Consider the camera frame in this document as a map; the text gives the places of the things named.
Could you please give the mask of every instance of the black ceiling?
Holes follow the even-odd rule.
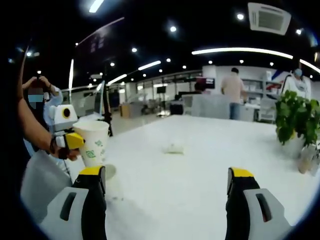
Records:
[[[40,52],[39,57],[28,58],[25,78],[41,69],[54,84],[67,88],[72,58],[75,59],[74,87],[93,83],[89,75],[104,70],[106,81],[132,72],[123,80],[138,81],[143,79],[143,73],[147,78],[159,76],[159,69],[163,69],[162,74],[181,72],[183,65],[187,66],[186,70],[201,69],[209,60],[215,65],[239,65],[242,59],[244,65],[260,67],[269,67],[273,62],[273,68],[285,71],[298,67],[299,58],[316,65],[314,53],[319,47],[311,47],[304,32],[300,36],[296,34],[296,29],[304,28],[320,36],[320,27],[310,18],[316,14],[316,6],[280,0],[258,1],[292,14],[289,29],[281,36],[250,30],[245,0],[105,0],[96,13],[89,14],[92,2],[68,0],[48,4],[40,1],[22,6],[18,13],[25,21],[15,26],[14,44],[23,47],[31,36],[30,49]],[[238,21],[237,13],[244,13],[245,20]],[[85,41],[75,46],[98,28],[122,17],[124,20],[109,28],[103,51],[96,57],[89,54]],[[177,31],[170,32],[170,26],[175,26]],[[138,51],[131,52],[132,47]],[[191,54],[194,50],[221,47],[262,48],[287,53],[295,59],[244,52]],[[136,71],[157,60],[161,65]],[[306,76],[312,74],[314,80],[319,79],[319,74],[310,68],[304,66],[303,71]]]

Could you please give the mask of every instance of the pink shirt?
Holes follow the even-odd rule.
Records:
[[[221,87],[224,95],[230,98],[231,103],[240,103],[241,91],[244,90],[244,82],[236,73],[231,73],[230,76],[222,80]]]

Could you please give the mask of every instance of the man in pink shirt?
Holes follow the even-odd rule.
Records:
[[[240,114],[240,100],[243,95],[246,101],[247,94],[244,91],[244,82],[238,76],[239,70],[235,67],[231,69],[231,74],[225,77],[221,83],[221,92],[230,100],[230,119],[238,120]]]

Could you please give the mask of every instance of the air conditioning vent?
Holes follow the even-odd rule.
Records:
[[[291,21],[291,15],[288,12],[274,6],[254,2],[248,3],[248,10],[251,30],[286,34]]]

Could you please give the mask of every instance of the white paper cup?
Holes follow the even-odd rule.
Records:
[[[86,167],[102,165],[106,160],[106,146],[108,142],[109,124],[105,121],[78,121],[73,124],[76,133],[84,140],[80,153]]]

